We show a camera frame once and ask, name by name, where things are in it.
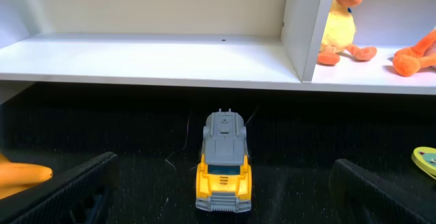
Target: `gray truck roof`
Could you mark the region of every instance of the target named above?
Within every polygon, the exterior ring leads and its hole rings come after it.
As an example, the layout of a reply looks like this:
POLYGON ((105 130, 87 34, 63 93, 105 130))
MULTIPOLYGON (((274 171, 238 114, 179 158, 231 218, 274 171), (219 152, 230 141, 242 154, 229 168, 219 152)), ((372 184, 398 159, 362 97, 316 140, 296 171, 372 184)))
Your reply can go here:
POLYGON ((243 118, 235 112, 214 112, 203 130, 204 161, 209 165, 243 165, 247 153, 243 118))

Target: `shelf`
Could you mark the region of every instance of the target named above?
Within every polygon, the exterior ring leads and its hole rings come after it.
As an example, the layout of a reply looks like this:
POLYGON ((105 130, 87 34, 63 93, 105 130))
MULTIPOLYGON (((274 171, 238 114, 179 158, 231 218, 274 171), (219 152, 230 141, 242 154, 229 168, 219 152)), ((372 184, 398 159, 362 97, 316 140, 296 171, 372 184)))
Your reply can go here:
POLYGON ((279 40, 234 35, 41 34, 0 49, 0 77, 248 89, 300 84, 279 40))
POLYGON ((312 83, 350 85, 356 92, 372 86, 373 92, 436 94, 436 69, 421 69, 411 77, 402 77, 392 66, 394 53, 404 46, 377 46, 377 56, 358 62, 344 54, 334 67, 316 65, 312 83))

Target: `plush duck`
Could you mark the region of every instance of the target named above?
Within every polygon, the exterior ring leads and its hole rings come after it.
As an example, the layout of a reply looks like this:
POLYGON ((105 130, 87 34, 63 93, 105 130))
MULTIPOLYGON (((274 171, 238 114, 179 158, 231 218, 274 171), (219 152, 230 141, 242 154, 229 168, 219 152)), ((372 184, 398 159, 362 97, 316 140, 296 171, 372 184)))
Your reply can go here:
POLYGON ((19 193, 52 178, 48 167, 11 163, 0 153, 0 199, 19 193))
POLYGON ((436 68, 436 27, 415 46, 397 51, 392 63, 396 72, 405 77, 424 67, 436 68))
POLYGON ((359 61, 370 61, 377 54, 374 47, 359 48, 353 45, 356 26, 350 8, 360 5, 362 1, 333 0, 322 37, 318 63, 335 65, 340 60, 337 53, 344 50, 359 61))

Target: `toy truck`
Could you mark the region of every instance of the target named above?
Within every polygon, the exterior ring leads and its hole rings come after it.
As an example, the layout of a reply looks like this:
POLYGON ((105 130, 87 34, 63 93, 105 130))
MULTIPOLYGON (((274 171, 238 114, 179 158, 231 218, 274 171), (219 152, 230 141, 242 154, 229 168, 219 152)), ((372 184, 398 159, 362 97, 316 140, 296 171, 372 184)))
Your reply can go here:
POLYGON ((236 112, 214 112, 203 128, 196 177, 196 208, 205 211, 251 210, 251 166, 247 130, 236 112))

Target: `yellow round object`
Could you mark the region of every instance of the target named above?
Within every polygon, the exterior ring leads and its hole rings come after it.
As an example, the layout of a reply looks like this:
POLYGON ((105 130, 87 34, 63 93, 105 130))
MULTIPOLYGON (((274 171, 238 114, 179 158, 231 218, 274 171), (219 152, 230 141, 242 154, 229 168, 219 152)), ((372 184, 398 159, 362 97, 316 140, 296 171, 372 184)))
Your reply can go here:
POLYGON ((436 179, 436 148, 421 146, 415 148, 411 160, 429 176, 436 179))

